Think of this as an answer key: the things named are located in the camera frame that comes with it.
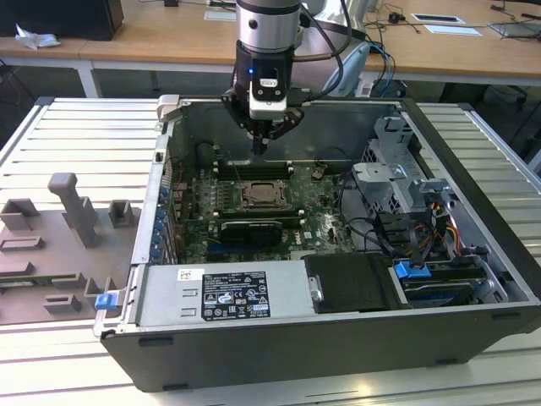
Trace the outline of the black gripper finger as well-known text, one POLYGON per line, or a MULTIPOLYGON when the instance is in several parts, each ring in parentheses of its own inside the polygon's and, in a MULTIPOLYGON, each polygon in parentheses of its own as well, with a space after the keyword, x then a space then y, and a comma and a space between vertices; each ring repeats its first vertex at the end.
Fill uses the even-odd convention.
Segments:
POLYGON ((288 108, 285 111, 282 121, 274 123, 265 120, 260 131, 260 154, 263 155, 269 144, 281 138, 286 133, 296 128, 304 118, 304 111, 300 107, 288 108))
POLYGON ((263 155, 263 121, 249 115, 249 104, 246 96, 239 96, 234 88, 221 95, 223 106, 229 112, 237 126, 244 130, 252 140, 251 151, 255 156, 263 155))

